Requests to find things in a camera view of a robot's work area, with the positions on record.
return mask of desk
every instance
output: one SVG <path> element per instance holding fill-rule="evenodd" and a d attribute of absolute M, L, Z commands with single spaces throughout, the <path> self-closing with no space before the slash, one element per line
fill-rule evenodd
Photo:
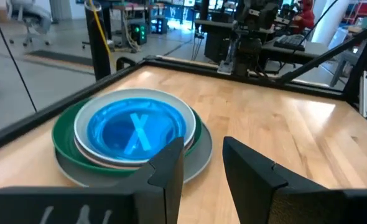
<path fill-rule="evenodd" d="M 343 75 L 345 64 L 349 63 L 351 65 L 355 65 L 358 62 L 359 57 L 360 54 L 354 54 L 349 50 L 342 52 L 340 54 L 340 60 L 338 61 L 337 68 L 333 74 L 332 81 L 330 82 L 330 86 L 335 86 L 337 84 L 338 80 Z"/>
<path fill-rule="evenodd" d="M 348 30 L 348 32 L 351 32 L 351 33 L 355 33 L 355 34 L 358 34 L 360 32 L 362 32 L 362 27 L 358 27 L 358 26 L 348 26 L 346 28 Z"/>
<path fill-rule="evenodd" d="M 224 136 L 323 186 L 367 187 L 367 120 L 344 101 L 159 67 L 139 68 L 95 95 L 133 87 L 183 99 L 213 137 L 210 164 L 183 187 L 181 224 L 239 223 L 223 167 Z M 55 163 L 51 130 L 56 119 L 0 148 L 0 187 L 75 186 Z"/>
<path fill-rule="evenodd" d="M 196 13 L 200 13 L 200 10 L 196 10 L 194 8 L 190 8 L 190 10 L 192 11 L 192 25 L 190 26 L 190 30 L 192 30 L 193 29 L 193 24 L 195 23 L 195 17 L 196 17 L 195 15 L 196 15 Z M 213 9 L 208 9 L 208 13 L 213 13 L 213 12 L 220 12 L 220 11 L 213 10 Z"/>
<path fill-rule="evenodd" d="M 270 41 L 262 46 L 259 56 L 259 64 L 265 67 L 267 60 L 275 60 L 278 62 L 306 64 L 315 57 L 319 57 L 328 51 L 327 46 L 317 42 L 307 42 L 305 51 L 297 50 L 292 55 L 293 50 L 284 49 L 273 46 L 274 41 Z"/>
<path fill-rule="evenodd" d="M 293 34 L 295 29 L 298 29 L 299 27 L 297 25 L 291 24 L 289 27 L 286 27 L 286 25 L 283 24 L 276 24 L 274 27 L 275 32 L 279 33 L 280 35 L 288 35 Z"/>

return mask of keyboard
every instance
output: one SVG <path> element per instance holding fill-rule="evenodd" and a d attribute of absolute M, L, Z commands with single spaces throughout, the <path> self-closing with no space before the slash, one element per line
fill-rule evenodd
<path fill-rule="evenodd" d="M 273 46 L 290 50 L 305 51 L 306 40 L 301 43 L 303 38 L 304 36 L 302 35 L 283 35 L 273 43 Z"/>

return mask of red object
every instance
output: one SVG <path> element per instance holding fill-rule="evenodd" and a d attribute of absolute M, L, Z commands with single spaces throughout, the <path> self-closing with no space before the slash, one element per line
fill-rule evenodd
<path fill-rule="evenodd" d="M 348 21 L 350 24 L 354 24 L 357 18 L 367 16 L 367 2 L 357 3 L 351 17 L 345 16 L 343 21 Z"/>
<path fill-rule="evenodd" d="M 303 0 L 302 3 L 302 13 L 299 14 L 301 20 L 294 21 L 294 24 L 298 26 L 298 28 L 294 29 L 295 34 L 300 34 L 305 28 L 311 29 L 314 26 L 315 15 L 312 12 L 312 0 Z"/>

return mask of yellow cable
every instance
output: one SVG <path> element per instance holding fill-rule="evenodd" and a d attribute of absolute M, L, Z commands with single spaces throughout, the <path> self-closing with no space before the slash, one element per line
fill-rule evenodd
<path fill-rule="evenodd" d="M 105 45 L 106 50 L 108 51 L 109 60 L 112 61 L 113 67 L 117 71 L 116 61 L 114 61 L 113 55 L 110 52 L 110 49 L 109 49 L 109 46 L 108 46 L 108 42 L 106 41 L 106 37 L 105 37 L 105 34 L 103 33 L 101 22 L 100 22 L 99 17 L 98 17 L 98 13 L 96 13 L 96 7 L 93 5 L 92 0 L 90 0 L 90 4 L 91 4 L 92 11 L 94 13 L 96 25 L 98 25 L 99 32 L 101 33 L 103 44 Z"/>

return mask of red shirt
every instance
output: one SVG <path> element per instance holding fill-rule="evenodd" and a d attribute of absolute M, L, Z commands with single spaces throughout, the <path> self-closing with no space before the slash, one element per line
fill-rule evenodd
<path fill-rule="evenodd" d="M 304 4 L 302 13 L 299 14 L 299 16 L 302 19 L 299 21 L 294 21 L 294 24 L 298 26 L 298 28 L 294 29 L 295 34 L 301 33 L 305 28 L 311 29 L 314 26 L 315 15 L 314 12 L 312 12 L 312 5 Z"/>

